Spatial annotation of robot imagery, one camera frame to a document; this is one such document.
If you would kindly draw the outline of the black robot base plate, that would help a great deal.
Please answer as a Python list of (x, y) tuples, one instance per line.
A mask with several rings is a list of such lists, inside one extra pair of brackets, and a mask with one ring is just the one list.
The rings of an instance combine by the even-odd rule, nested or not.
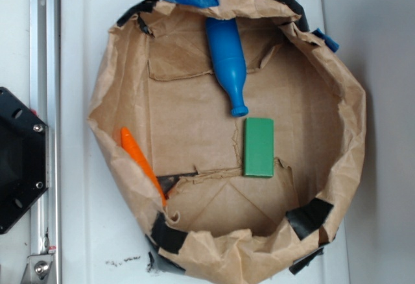
[(1, 234), (47, 190), (48, 126), (7, 88), (1, 88)]

